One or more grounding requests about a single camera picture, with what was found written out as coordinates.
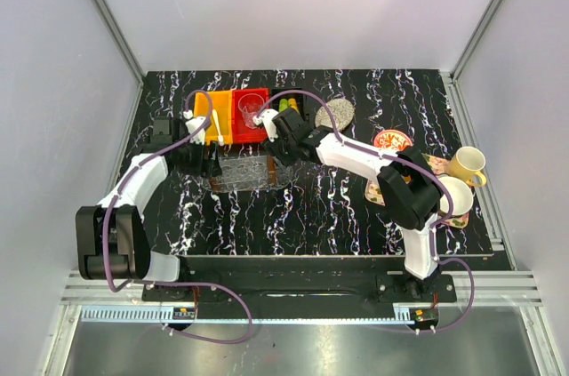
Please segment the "yellow mug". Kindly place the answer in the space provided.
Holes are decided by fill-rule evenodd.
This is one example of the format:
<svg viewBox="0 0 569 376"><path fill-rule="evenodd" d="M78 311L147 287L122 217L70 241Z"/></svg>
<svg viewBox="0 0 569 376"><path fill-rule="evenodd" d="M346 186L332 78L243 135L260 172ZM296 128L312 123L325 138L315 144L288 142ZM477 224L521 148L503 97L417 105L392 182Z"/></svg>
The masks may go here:
<svg viewBox="0 0 569 376"><path fill-rule="evenodd" d="M486 185L487 179L482 173L485 168L485 155L477 148L465 146L457 150L445 172L470 187L480 188Z"/></svg>

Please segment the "orange plastic bin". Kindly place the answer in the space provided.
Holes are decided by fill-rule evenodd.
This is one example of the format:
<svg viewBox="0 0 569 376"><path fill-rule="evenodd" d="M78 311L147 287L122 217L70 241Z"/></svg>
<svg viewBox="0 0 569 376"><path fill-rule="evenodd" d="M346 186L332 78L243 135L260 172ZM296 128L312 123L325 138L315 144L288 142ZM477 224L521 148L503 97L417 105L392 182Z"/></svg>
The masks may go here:
<svg viewBox="0 0 569 376"><path fill-rule="evenodd" d="M231 145L233 143L232 91L213 91L208 92L208 95L212 99L212 108L217 111L223 142L225 145ZM195 116L206 116L208 114L208 100L202 93L198 93L195 97L193 114Z"/></svg>

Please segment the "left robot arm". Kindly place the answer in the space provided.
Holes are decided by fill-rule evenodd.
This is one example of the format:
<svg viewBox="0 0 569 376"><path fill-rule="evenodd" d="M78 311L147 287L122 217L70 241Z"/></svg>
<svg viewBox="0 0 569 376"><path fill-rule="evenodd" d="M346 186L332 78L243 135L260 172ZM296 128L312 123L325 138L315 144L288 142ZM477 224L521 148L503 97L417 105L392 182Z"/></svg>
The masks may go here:
<svg viewBox="0 0 569 376"><path fill-rule="evenodd" d="M207 144L211 125L204 116L159 117L124 176L96 205L76 213L78 269L87 280L162 282L172 300L185 300L191 277L180 271L179 258L154 252L143 213L156 189L172 172L206 178L221 174L219 144Z"/></svg>

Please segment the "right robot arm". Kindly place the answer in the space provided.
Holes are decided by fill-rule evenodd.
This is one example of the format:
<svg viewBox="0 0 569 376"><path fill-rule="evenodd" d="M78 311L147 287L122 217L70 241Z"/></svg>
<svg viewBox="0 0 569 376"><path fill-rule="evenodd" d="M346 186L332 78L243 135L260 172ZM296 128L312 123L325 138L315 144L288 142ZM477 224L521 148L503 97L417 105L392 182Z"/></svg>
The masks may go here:
<svg viewBox="0 0 569 376"><path fill-rule="evenodd" d="M416 301L434 294L440 275L434 245L437 214L446 190L419 150L380 150L340 134L336 124L315 127L293 109L265 109L253 122L265 129L263 147L280 164L313 162L375 181L404 239L405 274L395 291Z"/></svg>

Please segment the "white scalloped bowl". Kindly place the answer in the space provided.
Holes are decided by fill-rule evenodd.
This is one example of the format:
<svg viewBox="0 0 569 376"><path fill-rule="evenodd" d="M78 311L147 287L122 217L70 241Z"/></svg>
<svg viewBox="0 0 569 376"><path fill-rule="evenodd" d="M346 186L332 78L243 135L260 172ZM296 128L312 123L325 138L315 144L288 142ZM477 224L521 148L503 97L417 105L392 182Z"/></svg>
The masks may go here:
<svg viewBox="0 0 569 376"><path fill-rule="evenodd" d="M474 203L474 197L470 187L462 180L452 176L439 177L440 182L446 188L453 201L452 217L460 217L470 211Z"/></svg>

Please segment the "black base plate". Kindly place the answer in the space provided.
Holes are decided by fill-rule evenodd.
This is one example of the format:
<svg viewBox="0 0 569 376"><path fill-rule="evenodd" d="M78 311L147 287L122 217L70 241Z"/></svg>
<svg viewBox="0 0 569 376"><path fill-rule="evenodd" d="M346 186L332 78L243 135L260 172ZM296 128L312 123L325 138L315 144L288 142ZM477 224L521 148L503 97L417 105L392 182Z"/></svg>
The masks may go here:
<svg viewBox="0 0 569 376"><path fill-rule="evenodd" d="M190 256L181 260L180 279L221 284L243 298L328 296L428 304L457 301L451 276L437 269L421 281L404 269L402 256Z"/></svg>

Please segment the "grey speckled soap dish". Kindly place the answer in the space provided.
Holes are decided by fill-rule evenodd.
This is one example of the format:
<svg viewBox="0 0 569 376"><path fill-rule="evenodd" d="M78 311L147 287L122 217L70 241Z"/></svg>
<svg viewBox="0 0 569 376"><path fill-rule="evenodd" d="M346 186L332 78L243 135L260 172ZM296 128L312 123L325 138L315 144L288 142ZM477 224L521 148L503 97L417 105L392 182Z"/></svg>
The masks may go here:
<svg viewBox="0 0 569 376"><path fill-rule="evenodd" d="M355 116L355 107L347 99L337 98L326 102L330 109L335 125L339 132L349 127ZM315 127L325 126L332 128L332 121L325 107L322 106L315 115Z"/></svg>

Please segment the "clear plastic cup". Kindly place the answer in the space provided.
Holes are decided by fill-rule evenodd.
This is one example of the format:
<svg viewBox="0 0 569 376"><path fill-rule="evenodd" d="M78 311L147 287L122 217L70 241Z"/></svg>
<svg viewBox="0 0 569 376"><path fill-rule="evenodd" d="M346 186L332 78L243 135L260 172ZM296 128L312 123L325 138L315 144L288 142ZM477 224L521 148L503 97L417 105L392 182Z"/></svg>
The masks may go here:
<svg viewBox="0 0 569 376"><path fill-rule="evenodd" d="M255 129L256 124L253 121L256 114L263 106L265 100L262 96L255 93L247 93L238 101L238 109L244 120L244 125L249 129Z"/></svg>

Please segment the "black plastic bin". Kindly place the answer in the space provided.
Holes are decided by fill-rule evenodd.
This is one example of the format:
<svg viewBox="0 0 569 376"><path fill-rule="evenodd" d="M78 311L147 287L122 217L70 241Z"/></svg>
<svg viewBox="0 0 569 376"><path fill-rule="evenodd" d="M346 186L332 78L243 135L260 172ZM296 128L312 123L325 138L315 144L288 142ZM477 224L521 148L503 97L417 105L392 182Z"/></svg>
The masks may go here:
<svg viewBox="0 0 569 376"><path fill-rule="evenodd" d="M301 88L300 87L293 87L293 88L289 88L289 87L283 87L283 88L273 88L269 91L269 97L273 98L274 96L277 95L277 98L275 98L270 106L278 111L278 107L279 107L279 101L281 99L287 99L289 100L290 98L294 98L296 99L296 102L298 104L298 108L299 108L299 114L300 116L305 120L308 121L309 120L309 107L308 107L308 98L303 94L303 93L299 93L299 90Z"/></svg>

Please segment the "clear acrylic toothbrush holder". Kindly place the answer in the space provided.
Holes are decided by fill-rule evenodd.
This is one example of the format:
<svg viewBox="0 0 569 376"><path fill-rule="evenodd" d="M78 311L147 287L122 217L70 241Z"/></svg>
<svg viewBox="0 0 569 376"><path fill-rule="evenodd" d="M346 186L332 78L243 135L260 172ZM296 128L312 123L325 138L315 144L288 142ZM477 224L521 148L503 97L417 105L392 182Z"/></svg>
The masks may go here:
<svg viewBox="0 0 569 376"><path fill-rule="evenodd" d="M266 189L277 184L276 166L271 156L239 156L220 159L222 175L215 193Z"/></svg>

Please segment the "green toothpaste tube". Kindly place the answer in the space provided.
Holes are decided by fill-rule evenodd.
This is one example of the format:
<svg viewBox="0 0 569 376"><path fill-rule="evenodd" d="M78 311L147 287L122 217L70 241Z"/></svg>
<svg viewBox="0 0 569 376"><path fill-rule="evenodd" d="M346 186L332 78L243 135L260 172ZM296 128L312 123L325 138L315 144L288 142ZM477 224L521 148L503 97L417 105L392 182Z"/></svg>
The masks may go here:
<svg viewBox="0 0 569 376"><path fill-rule="evenodd" d="M287 108L288 108L288 100L287 99L281 99L279 101L278 111L282 112L282 111L286 110Z"/></svg>

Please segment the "red patterned bowl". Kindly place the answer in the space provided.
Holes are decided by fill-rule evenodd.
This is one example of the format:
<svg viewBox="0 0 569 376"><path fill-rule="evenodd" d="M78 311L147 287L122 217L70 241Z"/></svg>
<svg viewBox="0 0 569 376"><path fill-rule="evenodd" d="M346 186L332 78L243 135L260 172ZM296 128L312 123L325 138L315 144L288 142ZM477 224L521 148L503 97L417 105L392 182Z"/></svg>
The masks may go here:
<svg viewBox="0 0 569 376"><path fill-rule="evenodd" d="M412 144L412 140L405 133L394 129L383 130L373 139L373 145L378 149L403 151Z"/></svg>

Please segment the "yellow toothpaste tube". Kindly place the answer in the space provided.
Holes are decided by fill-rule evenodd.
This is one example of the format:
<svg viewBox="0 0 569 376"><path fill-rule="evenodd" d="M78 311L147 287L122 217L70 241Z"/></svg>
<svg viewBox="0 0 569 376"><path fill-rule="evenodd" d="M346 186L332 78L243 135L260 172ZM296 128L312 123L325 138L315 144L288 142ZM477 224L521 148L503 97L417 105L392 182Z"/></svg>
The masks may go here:
<svg viewBox="0 0 569 376"><path fill-rule="evenodd" d="M294 98L290 98L288 100L288 107L294 109L297 113L299 113L299 108L298 108L298 104L296 102L296 99Z"/></svg>

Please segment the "white toothbrush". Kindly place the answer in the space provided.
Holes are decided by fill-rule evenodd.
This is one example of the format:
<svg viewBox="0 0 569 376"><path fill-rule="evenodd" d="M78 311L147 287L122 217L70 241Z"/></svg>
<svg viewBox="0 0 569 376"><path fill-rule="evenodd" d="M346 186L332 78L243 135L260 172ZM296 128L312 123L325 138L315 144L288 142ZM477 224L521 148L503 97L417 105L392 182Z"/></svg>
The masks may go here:
<svg viewBox="0 0 569 376"><path fill-rule="evenodd" d="M216 109L214 109L212 111L212 119L214 121L215 129L217 132L217 141L218 141L220 146L223 146L225 144L225 140L224 140L221 128L220 128L219 114L218 114L218 111Z"/></svg>

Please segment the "floral rectangular tray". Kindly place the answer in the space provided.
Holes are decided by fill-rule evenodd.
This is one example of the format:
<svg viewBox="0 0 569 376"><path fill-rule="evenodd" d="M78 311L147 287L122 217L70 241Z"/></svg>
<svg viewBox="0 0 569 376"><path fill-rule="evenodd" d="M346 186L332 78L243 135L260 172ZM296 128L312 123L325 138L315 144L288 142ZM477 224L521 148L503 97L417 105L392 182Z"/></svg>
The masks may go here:
<svg viewBox="0 0 569 376"><path fill-rule="evenodd" d="M436 176L446 174L447 165L450 163L449 160L443 159L442 157L431 156L427 154L424 154L423 157L425 158L432 172ZM365 187L365 198L371 203L380 206L385 205L379 186L371 182L370 180L367 181ZM469 224L468 213L462 214L461 216L449 218L448 220L445 221L445 225L451 228L465 228L468 226L468 224Z"/></svg>

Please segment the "clear acrylic oval tray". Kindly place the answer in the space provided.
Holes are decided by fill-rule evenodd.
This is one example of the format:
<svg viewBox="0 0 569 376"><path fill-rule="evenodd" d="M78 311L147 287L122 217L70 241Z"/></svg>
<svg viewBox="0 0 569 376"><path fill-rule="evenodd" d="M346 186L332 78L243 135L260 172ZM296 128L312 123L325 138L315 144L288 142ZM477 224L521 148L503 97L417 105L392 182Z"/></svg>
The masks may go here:
<svg viewBox="0 0 569 376"><path fill-rule="evenodd" d="M286 187L289 183L293 182L293 170L292 170L292 168L280 166L274 159L273 159L273 161L274 161L275 166L276 166L277 184L274 187L269 187L266 189L259 189L259 190L280 189L280 188ZM203 178L197 178L196 183L201 188L204 188Z"/></svg>

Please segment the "red plastic bin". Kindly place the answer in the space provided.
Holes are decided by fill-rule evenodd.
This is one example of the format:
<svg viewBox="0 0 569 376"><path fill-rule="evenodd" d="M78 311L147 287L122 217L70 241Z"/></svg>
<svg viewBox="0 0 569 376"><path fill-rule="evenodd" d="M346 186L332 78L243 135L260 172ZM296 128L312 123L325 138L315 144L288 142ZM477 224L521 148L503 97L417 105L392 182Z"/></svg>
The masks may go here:
<svg viewBox="0 0 569 376"><path fill-rule="evenodd" d="M263 142L268 137L265 129L262 126L261 127L256 126L255 129L249 129L244 125L244 120L242 118L241 112L238 109L238 101L242 96L246 95L247 93L259 94L260 96L263 97L265 102L268 100L269 97L269 91L267 88L241 89L233 91L232 133L233 133L233 142L235 144L260 143Z"/></svg>

